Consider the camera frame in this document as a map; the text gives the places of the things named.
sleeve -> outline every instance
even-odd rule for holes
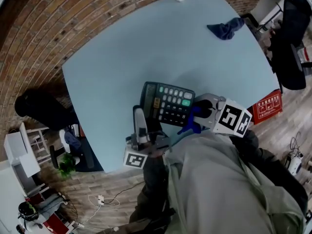
[[[268,150],[259,148],[255,133],[247,130],[243,138],[230,137],[242,160],[249,162],[262,172],[276,186],[283,187],[297,202],[305,215],[308,207],[308,195],[299,181]]]

table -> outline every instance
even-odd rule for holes
[[[125,138],[134,131],[132,107],[145,81],[228,97],[246,108],[279,87],[247,26],[227,41],[206,27],[237,16],[225,0],[159,0],[118,20],[67,60],[67,88],[104,171],[122,167]]]

blue cloth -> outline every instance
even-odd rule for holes
[[[80,140],[77,139],[77,137],[71,131],[65,132],[64,139],[68,145],[72,145],[76,150],[78,150],[81,146]]]
[[[243,27],[244,24],[243,18],[233,18],[227,24],[211,24],[207,25],[207,28],[221,40],[229,40],[233,38],[234,32]]]
[[[180,135],[181,133],[186,132],[189,129],[192,129],[195,134],[201,133],[200,125],[196,122],[194,122],[194,113],[200,113],[201,108],[200,107],[193,107],[190,113],[190,116],[187,120],[187,125],[183,127],[177,134]]]

potted plant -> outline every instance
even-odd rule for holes
[[[71,172],[75,171],[75,165],[80,161],[79,157],[73,157],[69,153],[65,153],[62,162],[58,166],[58,170],[62,177],[68,177]]]

white marker cube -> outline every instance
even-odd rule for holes
[[[233,100],[226,99],[213,132],[244,137],[251,119],[252,114],[247,109]]]
[[[123,158],[123,165],[143,169],[147,157],[148,155],[133,150],[131,145],[127,144]]]

